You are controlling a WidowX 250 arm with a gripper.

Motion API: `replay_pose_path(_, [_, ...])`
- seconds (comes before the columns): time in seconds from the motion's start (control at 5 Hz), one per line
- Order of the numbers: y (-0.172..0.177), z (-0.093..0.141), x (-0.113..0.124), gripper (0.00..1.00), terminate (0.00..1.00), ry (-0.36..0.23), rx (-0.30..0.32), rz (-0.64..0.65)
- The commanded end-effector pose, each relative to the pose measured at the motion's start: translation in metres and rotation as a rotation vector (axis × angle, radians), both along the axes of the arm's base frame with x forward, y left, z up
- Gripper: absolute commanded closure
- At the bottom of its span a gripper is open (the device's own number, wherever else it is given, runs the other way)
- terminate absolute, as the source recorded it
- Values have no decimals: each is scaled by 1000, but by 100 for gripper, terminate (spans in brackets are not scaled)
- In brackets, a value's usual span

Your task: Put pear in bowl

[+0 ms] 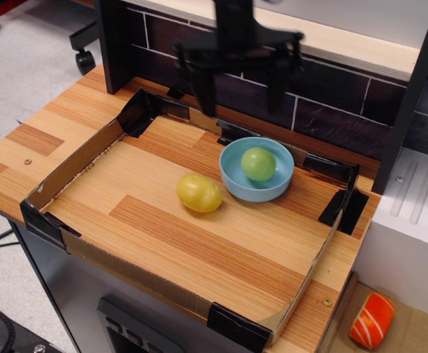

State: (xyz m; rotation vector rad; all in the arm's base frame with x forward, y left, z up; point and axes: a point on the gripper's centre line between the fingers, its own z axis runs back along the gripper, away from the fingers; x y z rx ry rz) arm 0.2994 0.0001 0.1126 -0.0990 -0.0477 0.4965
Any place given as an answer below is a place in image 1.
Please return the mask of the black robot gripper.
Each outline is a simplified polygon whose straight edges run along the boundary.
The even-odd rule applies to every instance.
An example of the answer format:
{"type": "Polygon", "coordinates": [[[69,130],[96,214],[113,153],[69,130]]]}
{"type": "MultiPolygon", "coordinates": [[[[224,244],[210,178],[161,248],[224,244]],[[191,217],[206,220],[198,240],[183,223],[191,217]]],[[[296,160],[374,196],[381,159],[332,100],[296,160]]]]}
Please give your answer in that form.
{"type": "Polygon", "coordinates": [[[267,70],[268,113],[277,114],[285,99],[287,71],[302,65],[301,32],[269,29],[254,18],[252,1],[215,1],[216,28],[197,37],[177,40],[177,70],[191,74],[193,92],[205,115],[215,116],[213,74],[267,70]]]}

